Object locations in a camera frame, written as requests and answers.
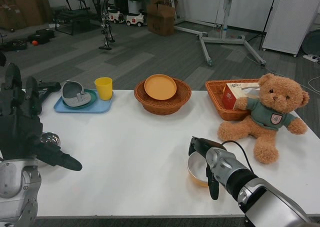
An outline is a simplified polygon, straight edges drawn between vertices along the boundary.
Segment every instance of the teddy bear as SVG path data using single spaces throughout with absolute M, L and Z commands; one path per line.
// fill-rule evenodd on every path
M 248 135 L 256 138 L 254 157 L 263 164 L 271 164 L 279 158 L 276 135 L 285 126 L 295 135 L 304 134 L 308 127 L 300 119 L 290 114 L 309 102 L 309 94 L 292 79 L 271 73 L 259 80 L 259 99 L 240 97 L 235 108 L 251 110 L 251 115 L 237 123 L 223 122 L 218 129 L 218 137 L 223 141 L 242 139 Z

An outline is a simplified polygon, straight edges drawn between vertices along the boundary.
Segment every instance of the robotic arm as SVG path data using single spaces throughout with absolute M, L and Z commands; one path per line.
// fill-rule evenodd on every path
M 311 222 L 296 202 L 257 177 L 221 144 L 193 137 L 189 155 L 195 151 L 206 159 L 212 199 L 218 199 L 221 184 L 238 202 L 248 226 L 296 227 Z
M 59 89 L 57 84 L 40 85 L 47 88 L 45 93 Z M 37 81 L 29 77 L 24 92 L 19 68 L 9 64 L 0 90 L 0 227 L 33 225 L 41 185 L 36 158 L 52 166 L 82 169 L 80 162 L 63 153 L 59 146 L 40 141 L 41 111 Z

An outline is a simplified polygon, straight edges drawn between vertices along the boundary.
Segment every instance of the blue tray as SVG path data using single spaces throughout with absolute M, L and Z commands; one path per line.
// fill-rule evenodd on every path
M 109 111 L 115 93 L 112 94 L 112 98 L 110 100 L 102 100 L 99 98 L 97 90 L 92 90 L 96 93 L 96 102 L 86 108 L 70 109 L 66 107 L 64 103 L 62 103 L 62 96 L 58 99 L 53 108 L 56 112 L 59 113 L 105 113 Z

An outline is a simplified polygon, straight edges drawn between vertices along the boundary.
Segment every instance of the teddy bear's ear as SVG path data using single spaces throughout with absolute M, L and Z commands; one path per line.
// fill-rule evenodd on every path
M 265 75 L 263 75 L 260 79 L 259 79 L 259 86 L 263 86 L 265 82 L 267 82 L 268 80 L 270 80 L 271 78 L 275 77 L 274 74 L 272 73 L 267 73 Z
M 303 98 L 302 98 L 302 102 L 301 102 L 301 104 L 300 104 L 300 107 L 303 107 L 303 106 L 305 106 L 306 104 L 308 104 L 308 102 L 309 102 L 309 100 L 310 100 L 310 97 L 309 97 L 309 94 L 308 94 L 308 92 L 306 92 L 306 91 L 302 91 L 302 96 L 303 96 Z

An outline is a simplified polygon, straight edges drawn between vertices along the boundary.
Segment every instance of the orange ball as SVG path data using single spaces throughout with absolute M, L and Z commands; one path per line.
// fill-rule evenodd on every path
M 36 40 L 32 41 L 32 44 L 33 44 L 34 46 L 39 45 L 38 41 L 36 41 Z

